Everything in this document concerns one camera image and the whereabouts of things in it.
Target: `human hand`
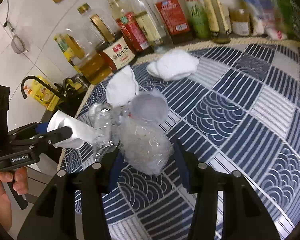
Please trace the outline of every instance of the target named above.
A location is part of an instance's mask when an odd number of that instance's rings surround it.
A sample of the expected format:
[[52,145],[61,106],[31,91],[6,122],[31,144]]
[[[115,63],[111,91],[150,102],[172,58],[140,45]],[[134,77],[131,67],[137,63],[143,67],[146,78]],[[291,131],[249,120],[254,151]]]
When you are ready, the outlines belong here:
[[[19,168],[15,172],[15,183],[13,188],[19,195],[28,192],[27,170]],[[0,223],[5,230],[9,230],[12,224],[11,202],[5,192],[2,182],[11,182],[13,175],[11,172],[0,172]]]

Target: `metal screw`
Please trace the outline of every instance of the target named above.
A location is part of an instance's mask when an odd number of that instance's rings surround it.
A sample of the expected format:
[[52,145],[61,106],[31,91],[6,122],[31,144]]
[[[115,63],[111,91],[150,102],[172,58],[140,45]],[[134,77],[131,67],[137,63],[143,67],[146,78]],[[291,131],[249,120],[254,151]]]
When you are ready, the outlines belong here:
[[98,170],[101,168],[101,163],[93,163],[92,168],[94,168],[95,170]]
[[205,170],[207,168],[207,165],[205,163],[199,163],[198,168],[202,169],[202,170]]
[[241,177],[241,172],[240,171],[233,171],[232,172],[233,176],[240,178]]
[[57,175],[59,177],[63,177],[65,174],[66,174],[66,171],[64,171],[64,170],[58,171],[58,173],[57,173]]

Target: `black faucet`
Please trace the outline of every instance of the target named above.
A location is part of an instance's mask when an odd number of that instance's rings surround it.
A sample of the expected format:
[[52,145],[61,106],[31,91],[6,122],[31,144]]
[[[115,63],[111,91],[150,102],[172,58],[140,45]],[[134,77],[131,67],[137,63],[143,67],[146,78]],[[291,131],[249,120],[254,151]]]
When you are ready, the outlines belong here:
[[25,84],[25,82],[28,79],[34,79],[36,81],[38,81],[41,85],[43,85],[46,89],[50,90],[52,93],[54,93],[57,97],[59,97],[61,100],[66,101],[66,97],[64,95],[62,95],[61,93],[59,93],[58,91],[54,90],[52,87],[50,87],[49,85],[47,85],[46,83],[44,83],[41,79],[37,78],[36,76],[27,76],[23,79],[23,81],[21,82],[21,93],[23,95],[23,98],[26,99],[28,96],[26,94],[26,92],[23,89],[23,86]]

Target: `table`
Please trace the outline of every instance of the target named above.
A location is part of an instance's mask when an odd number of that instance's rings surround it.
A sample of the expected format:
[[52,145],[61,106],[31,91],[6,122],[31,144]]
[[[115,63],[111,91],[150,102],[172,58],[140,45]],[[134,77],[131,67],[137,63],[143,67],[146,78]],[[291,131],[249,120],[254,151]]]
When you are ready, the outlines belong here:
[[[147,62],[133,68],[140,90],[157,88],[167,98],[169,117],[160,125],[217,171],[239,170],[266,206],[284,239],[300,220],[300,54],[296,46],[233,44],[192,50],[200,58],[189,78],[165,82],[151,77]],[[106,102],[108,81],[97,85],[78,119]],[[85,169],[93,162],[88,144],[67,149],[61,168]],[[186,239],[196,195],[182,187],[173,156],[159,176],[129,164],[118,187],[103,196],[113,239]],[[81,212],[81,195],[75,208]],[[222,234],[223,197],[218,193],[215,239]]]

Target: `white cloth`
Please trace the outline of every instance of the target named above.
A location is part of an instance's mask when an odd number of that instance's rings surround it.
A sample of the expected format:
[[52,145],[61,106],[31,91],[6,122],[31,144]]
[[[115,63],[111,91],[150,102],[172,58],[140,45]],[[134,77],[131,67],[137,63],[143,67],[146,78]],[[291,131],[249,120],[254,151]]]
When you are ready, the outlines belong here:
[[181,49],[165,53],[147,66],[150,75],[165,81],[179,80],[196,72],[199,59]]
[[124,106],[139,94],[139,84],[129,65],[115,74],[106,88],[107,102],[112,107]]
[[84,142],[87,142],[93,146],[93,127],[74,119],[60,110],[58,110],[51,118],[48,124],[47,132],[64,126],[68,126],[72,129],[72,136],[69,139],[53,144],[54,147],[79,149],[83,146]]

